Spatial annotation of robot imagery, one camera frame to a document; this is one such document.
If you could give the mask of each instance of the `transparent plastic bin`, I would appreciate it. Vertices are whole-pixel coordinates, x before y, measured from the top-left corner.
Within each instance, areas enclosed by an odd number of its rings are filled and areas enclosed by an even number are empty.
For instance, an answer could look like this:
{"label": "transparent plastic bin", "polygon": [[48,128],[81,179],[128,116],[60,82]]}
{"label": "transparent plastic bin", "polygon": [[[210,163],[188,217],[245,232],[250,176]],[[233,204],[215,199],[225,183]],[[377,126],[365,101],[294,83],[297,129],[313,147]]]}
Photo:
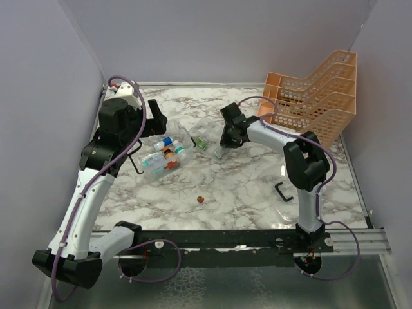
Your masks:
{"label": "transparent plastic bin", "polygon": [[[144,165],[142,161],[143,158],[140,157],[140,166],[144,172],[144,176],[148,180],[157,180],[171,174],[188,164],[194,158],[194,143],[192,138],[186,128],[184,128],[177,120],[169,120],[167,122],[166,134],[151,136],[149,138],[145,138],[145,140],[146,143],[149,142],[151,144],[153,150],[152,153],[157,153],[158,151],[155,149],[155,144],[167,137],[171,137],[173,140],[178,140],[182,143],[185,148],[185,156],[184,158],[180,158],[177,154],[175,154],[167,160],[162,160],[157,164],[150,165]],[[169,145],[168,147],[170,147],[173,152],[175,151],[172,145]]]}
{"label": "transparent plastic bin", "polygon": [[206,117],[200,119],[191,129],[191,135],[195,141],[197,138],[200,138],[200,140],[206,143],[205,148],[202,149],[197,145],[196,149],[218,163],[225,161],[231,150],[231,148],[223,148],[220,146],[222,132],[223,124],[217,122],[216,119]]}

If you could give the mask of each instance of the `marble tabletop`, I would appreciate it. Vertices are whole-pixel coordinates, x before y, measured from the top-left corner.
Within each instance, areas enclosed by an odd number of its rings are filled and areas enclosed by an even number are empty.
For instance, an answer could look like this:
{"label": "marble tabletop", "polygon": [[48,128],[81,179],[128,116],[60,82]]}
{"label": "marble tabletop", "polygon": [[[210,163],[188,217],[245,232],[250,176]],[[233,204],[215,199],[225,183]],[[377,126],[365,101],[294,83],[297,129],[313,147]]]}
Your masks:
{"label": "marble tabletop", "polygon": [[[223,123],[220,109],[231,102],[262,93],[261,88],[143,88],[146,100],[155,98],[168,119],[178,119],[188,130],[202,117]],[[258,111],[259,100],[242,105],[247,117]],[[150,138],[135,154],[153,152]],[[365,228],[364,213],[341,141],[331,147],[337,174],[323,189],[325,221],[341,220]],[[129,221],[145,230],[288,229],[294,228],[299,209],[297,191],[285,176],[285,160],[273,150],[246,143],[217,164],[195,151],[188,165],[155,182],[137,175],[129,160],[122,166],[104,200],[95,229],[111,230]],[[294,199],[285,203],[274,189]],[[197,197],[205,201],[198,203]]]}

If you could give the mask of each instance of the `purple cable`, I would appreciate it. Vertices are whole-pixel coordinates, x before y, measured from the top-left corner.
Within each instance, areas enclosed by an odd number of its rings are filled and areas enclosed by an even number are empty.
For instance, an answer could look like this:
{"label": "purple cable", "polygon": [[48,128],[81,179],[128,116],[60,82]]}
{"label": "purple cable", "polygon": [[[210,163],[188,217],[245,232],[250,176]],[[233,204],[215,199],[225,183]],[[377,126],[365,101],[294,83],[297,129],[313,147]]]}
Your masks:
{"label": "purple cable", "polygon": [[253,97],[248,97],[248,98],[244,98],[243,100],[241,100],[241,101],[238,103],[238,106],[240,106],[240,104],[243,103],[244,101],[250,100],[250,99],[252,99],[252,98],[263,98],[263,99],[269,101],[270,103],[272,103],[272,104],[274,105],[274,107],[275,107],[275,112],[274,112],[274,113],[269,113],[269,114],[263,115],[263,116],[260,118],[260,122],[261,122],[261,124],[262,124],[263,126],[267,127],[269,130],[271,130],[271,131],[273,131],[273,132],[279,133],[280,135],[289,136],[289,137],[293,137],[293,138],[298,138],[298,139],[303,140],[303,141],[305,141],[305,142],[308,142],[308,143],[310,143],[310,144],[312,144],[312,145],[315,145],[316,147],[322,149],[322,151],[324,151],[324,152],[329,156],[330,160],[332,161],[333,171],[332,171],[332,175],[330,175],[330,177],[329,177],[328,179],[326,179],[320,186],[318,186],[318,188],[317,188],[317,190],[316,190],[316,216],[317,216],[317,217],[320,219],[320,221],[321,221],[323,224],[325,224],[325,225],[332,225],[332,224],[334,224],[334,223],[338,223],[338,224],[342,225],[345,229],[347,229],[347,230],[352,234],[352,236],[353,236],[353,238],[354,238],[354,240],[355,240],[355,243],[356,243],[356,249],[357,249],[357,259],[356,259],[356,262],[355,262],[355,264],[353,264],[352,268],[351,268],[347,273],[345,273],[345,274],[343,274],[343,275],[340,275],[340,276],[337,276],[337,277],[319,277],[319,276],[316,276],[316,275],[313,275],[313,274],[308,274],[307,272],[305,272],[304,270],[302,270],[302,269],[301,269],[299,266],[297,266],[297,265],[296,265],[296,267],[301,271],[302,274],[304,274],[304,275],[306,275],[306,276],[308,276],[308,277],[314,278],[314,279],[318,279],[318,280],[333,281],[333,280],[340,280],[340,279],[343,279],[343,278],[348,277],[348,276],[349,276],[350,274],[352,274],[352,272],[357,268],[357,266],[358,266],[358,264],[359,264],[359,261],[361,260],[361,248],[359,247],[359,240],[358,240],[358,238],[356,237],[355,233],[352,231],[352,229],[349,228],[349,226],[347,226],[345,223],[343,223],[343,222],[341,222],[341,221],[331,221],[331,222],[325,222],[325,221],[323,221],[323,219],[321,218],[321,210],[320,210],[320,206],[319,206],[319,205],[320,205],[320,201],[321,201],[321,200],[320,200],[320,191],[321,191],[321,189],[322,189],[327,183],[330,183],[330,182],[332,181],[333,177],[335,177],[335,175],[336,175],[337,166],[336,166],[336,160],[335,160],[335,158],[333,157],[333,155],[332,155],[332,153],[329,151],[329,149],[323,147],[321,144],[318,144],[317,142],[314,142],[313,140],[310,140],[310,139],[308,139],[308,138],[306,138],[306,137],[303,137],[303,136],[300,136],[300,135],[285,133],[285,132],[283,132],[283,131],[281,131],[281,130],[278,130],[278,129],[276,129],[275,127],[269,125],[267,122],[265,122],[263,119],[265,119],[265,118],[267,118],[267,117],[274,117],[274,116],[276,116],[277,111],[278,111],[277,104],[276,104],[271,98],[264,97],[264,96],[261,96],[261,95],[254,95]]}
{"label": "purple cable", "polygon": [[[101,176],[104,172],[106,172],[113,164],[115,164],[117,161],[119,161],[123,156],[125,156],[127,154],[127,152],[137,143],[138,139],[140,138],[140,136],[143,133],[144,127],[146,125],[146,103],[144,101],[143,95],[141,94],[138,85],[134,84],[131,80],[127,79],[126,77],[120,76],[120,75],[114,75],[112,77],[109,78],[108,80],[108,84],[111,84],[111,81],[113,79],[122,79],[125,82],[128,82],[130,84],[130,86],[133,87],[133,89],[135,90],[135,93],[137,94],[137,96],[140,99],[140,102],[142,103],[142,111],[143,111],[143,119],[142,119],[142,125],[140,126],[139,132],[137,133],[135,139],[130,143],[130,145],[128,145],[116,158],[114,158],[112,161],[110,161],[106,166],[104,166],[99,172],[97,172],[97,174],[84,186],[82,192],[80,193],[82,196],[84,196],[87,191],[90,189],[91,185],[96,181],[96,179]],[[73,220],[75,219],[76,216],[76,212],[79,209],[80,203],[82,201],[82,198],[79,198],[76,201],[76,204],[70,214],[69,220],[67,222],[67,226],[66,229],[64,230],[62,239],[61,239],[61,243],[65,244],[67,237],[69,235],[69,231],[70,228],[73,224]],[[70,294],[65,297],[65,298],[61,298],[59,295],[59,291],[57,290],[57,280],[56,280],[56,274],[57,274],[57,265],[59,263],[59,259],[60,256],[62,254],[64,247],[59,247],[57,249],[57,253],[53,262],[53,267],[51,269],[51,289],[53,290],[53,296],[56,299],[56,301],[58,303],[63,303],[65,301],[67,301],[72,295],[73,293],[76,291],[77,286],[75,286],[73,288],[73,290],[70,292]]]}
{"label": "purple cable", "polygon": [[143,283],[160,283],[160,282],[167,281],[167,280],[169,280],[170,278],[174,277],[174,276],[178,273],[178,271],[179,271],[179,269],[180,269],[180,265],[182,264],[182,255],[180,254],[179,247],[178,247],[174,242],[172,242],[172,241],[170,241],[170,240],[167,240],[167,239],[156,239],[156,240],[146,241],[145,243],[141,243],[141,244],[136,245],[136,246],[134,246],[134,247],[127,248],[126,250],[124,250],[124,252],[125,252],[125,251],[134,250],[134,249],[137,249],[137,248],[141,248],[141,247],[144,247],[144,246],[146,246],[146,245],[150,245],[150,244],[152,244],[152,243],[156,243],[156,242],[158,242],[158,241],[162,241],[162,242],[164,242],[164,243],[170,243],[170,244],[176,249],[176,251],[178,252],[178,265],[176,266],[176,268],[175,268],[175,270],[173,271],[172,274],[168,275],[167,277],[164,277],[164,278],[161,278],[161,279],[154,279],[154,280],[139,279],[139,278],[135,278],[135,277],[127,277],[127,276],[123,273],[122,266],[121,266],[120,263],[119,263],[118,269],[119,269],[120,273],[122,274],[122,275],[120,276],[120,278],[124,277],[124,278],[130,280],[131,282],[132,282],[132,281],[136,281],[136,282],[143,282]]}

